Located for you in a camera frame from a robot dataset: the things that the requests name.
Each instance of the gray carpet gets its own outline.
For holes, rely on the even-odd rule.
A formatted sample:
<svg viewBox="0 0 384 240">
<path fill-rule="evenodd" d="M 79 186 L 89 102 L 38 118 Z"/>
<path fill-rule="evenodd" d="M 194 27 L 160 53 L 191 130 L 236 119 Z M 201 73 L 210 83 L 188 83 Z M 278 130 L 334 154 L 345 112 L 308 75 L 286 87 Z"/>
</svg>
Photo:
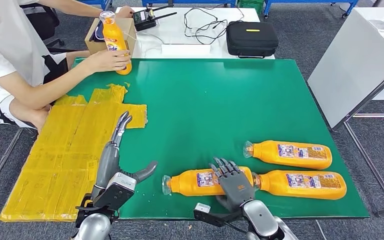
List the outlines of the gray carpet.
<svg viewBox="0 0 384 240">
<path fill-rule="evenodd" d="M 114 5 L 119 6 L 120 2 L 117 0 Z M 141 5 L 137 0 L 124 1 L 123 4 Z M 359 2 L 361 7 L 370 5 L 369 0 Z M 296 60 L 302 75 L 307 79 L 344 22 L 341 14 L 337 5 L 330 6 L 328 3 L 273 4 L 267 21 L 274 24 L 279 37 L 276 57 Z M 85 49 L 84 37 L 92 20 L 62 13 L 59 13 L 59 18 L 61 25 L 56 29 L 56 36 L 65 41 L 65 48 Z M 384 113 L 384 101 L 370 102 L 363 112 Z M 352 119 L 350 124 L 384 176 L 384 119 Z M 14 126 L 0 125 L 0 158 L 16 131 Z M 331 134 L 367 209 L 370 212 L 384 209 L 384 193 L 346 129 L 342 126 Z M 11 192 L 33 141 L 31 134 L 24 130 L 0 174 L 0 210 Z M 384 218 L 373 216 L 369 219 L 324 219 L 318 222 L 327 240 L 384 240 Z M 286 220 L 286 223 L 301 240 L 323 239 L 315 220 Z M 67 222 L 0 222 L 2 240 L 63 240 L 74 231 L 73 224 Z M 195 221 L 121 221 L 113 225 L 111 235 L 114 240 L 245 239 L 241 233 L 230 228 L 217 228 Z"/>
</svg>

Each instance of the person's hand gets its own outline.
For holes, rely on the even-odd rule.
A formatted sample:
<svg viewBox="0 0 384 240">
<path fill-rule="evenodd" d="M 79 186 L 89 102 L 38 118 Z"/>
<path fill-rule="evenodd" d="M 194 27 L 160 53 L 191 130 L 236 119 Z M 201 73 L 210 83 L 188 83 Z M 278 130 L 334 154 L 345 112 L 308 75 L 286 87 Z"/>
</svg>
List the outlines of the person's hand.
<svg viewBox="0 0 384 240">
<path fill-rule="evenodd" d="M 217 201 L 230 212 L 237 211 L 244 203 L 255 198 L 255 191 L 245 173 L 233 161 L 214 157 L 219 169 L 210 163 L 209 166 L 218 178 L 218 183 L 225 195 L 215 196 Z"/>
<path fill-rule="evenodd" d="M 108 51 L 103 50 L 90 55 L 80 64 L 85 67 L 90 74 L 107 71 L 120 71 L 131 63 L 131 56 L 128 50 Z"/>
<path fill-rule="evenodd" d="M 128 18 L 132 18 L 133 17 L 133 13 L 135 11 L 133 11 L 133 9 L 129 6 L 124 6 L 120 9 L 119 12 L 117 12 L 115 14 L 116 17 L 118 18 L 123 18 L 123 19 L 128 19 Z"/>
</svg>

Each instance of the green mat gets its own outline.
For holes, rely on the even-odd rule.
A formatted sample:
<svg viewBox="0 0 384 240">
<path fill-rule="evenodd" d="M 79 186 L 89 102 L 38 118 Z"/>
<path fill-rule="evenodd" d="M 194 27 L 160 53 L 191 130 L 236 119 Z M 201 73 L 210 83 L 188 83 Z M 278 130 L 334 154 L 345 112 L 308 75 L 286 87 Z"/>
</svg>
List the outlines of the green mat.
<svg viewBox="0 0 384 240">
<path fill-rule="evenodd" d="M 225 210 L 213 196 L 163 195 L 163 175 L 176 176 L 208 168 L 213 156 L 234 160 L 258 174 L 303 168 L 244 158 L 246 140 L 315 143 L 333 155 L 327 169 L 340 173 L 345 197 L 319 200 L 274 196 L 258 191 L 273 215 L 281 218 L 369 217 L 331 135 L 293 60 L 133 59 L 133 70 L 91 75 L 69 95 L 84 95 L 110 83 L 130 83 L 124 102 L 146 104 L 148 124 L 128 129 L 120 148 L 120 165 L 130 172 L 159 162 L 153 176 L 136 187 L 120 209 L 122 219 L 192 219 L 200 202 L 214 213 Z"/>
</svg>

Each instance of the robotic thumb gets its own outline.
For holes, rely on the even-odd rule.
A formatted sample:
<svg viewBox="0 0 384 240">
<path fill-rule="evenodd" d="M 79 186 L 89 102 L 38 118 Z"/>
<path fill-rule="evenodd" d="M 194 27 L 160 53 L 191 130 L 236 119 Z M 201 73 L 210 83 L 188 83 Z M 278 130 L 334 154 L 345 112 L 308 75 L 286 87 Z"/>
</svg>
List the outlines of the robotic thumb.
<svg viewBox="0 0 384 240">
<path fill-rule="evenodd" d="M 155 169 L 157 168 L 157 164 L 157 161 L 151 161 L 146 168 L 132 174 L 124 172 L 123 170 L 121 170 L 121 172 L 135 179 L 136 184 L 138 184 L 154 173 Z"/>
</svg>

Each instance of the white table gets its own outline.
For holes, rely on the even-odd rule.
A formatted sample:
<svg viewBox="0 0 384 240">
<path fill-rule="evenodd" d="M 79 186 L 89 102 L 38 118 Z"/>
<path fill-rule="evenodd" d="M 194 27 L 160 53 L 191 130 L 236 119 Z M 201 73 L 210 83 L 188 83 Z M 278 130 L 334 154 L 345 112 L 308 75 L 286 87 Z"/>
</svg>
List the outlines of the white table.
<svg viewBox="0 0 384 240">
<path fill-rule="evenodd" d="M 141 11 L 145 7 L 133 7 L 133 10 Z M 176 15 L 172 15 L 166 18 L 159 20 L 159 24 L 155 27 L 142 30 L 137 32 L 137 41 L 133 51 L 133 58 L 148 58 L 148 59 L 159 59 L 159 58 L 204 58 L 204 59 L 234 59 L 238 58 L 237 56 L 230 55 L 228 53 L 228 47 L 226 45 L 226 34 L 219 37 L 210 45 L 210 51 L 203 52 L 202 54 L 194 52 L 189 54 L 185 52 L 179 52 L 177 55 L 167 55 L 162 52 L 162 41 L 165 45 L 194 45 L 200 44 L 195 37 L 186 37 L 185 36 L 185 24 L 184 24 L 184 15 L 189 11 L 190 7 L 169 7 L 155 11 L 155 16 L 162 16 L 170 13 L 177 12 Z M 226 19 L 228 22 L 237 21 L 241 19 L 242 11 L 244 17 L 243 21 L 245 22 L 259 22 L 260 19 L 257 15 L 257 12 L 254 8 L 215 8 L 211 10 L 203 9 L 204 11 L 216 16 L 218 20 Z M 193 10 L 187 14 L 188 26 L 193 28 L 199 28 L 205 24 L 208 24 L 214 21 L 214 18 L 200 10 Z M 220 24 L 214 30 L 211 28 L 201 34 L 207 36 L 215 37 L 217 36 L 226 26 Z M 188 30 L 186 32 L 188 35 L 194 34 L 195 31 Z M 205 37 L 199 38 L 203 43 L 209 43 L 209 39 Z M 274 55 L 268 56 L 265 59 L 274 59 Z"/>
<path fill-rule="evenodd" d="M 357 7 L 348 16 L 308 79 L 327 122 L 342 123 L 384 191 L 384 180 L 351 128 L 351 117 L 380 118 L 382 113 L 358 114 L 371 100 L 384 100 L 384 7 Z M 384 210 L 377 212 L 383 217 Z"/>
</svg>

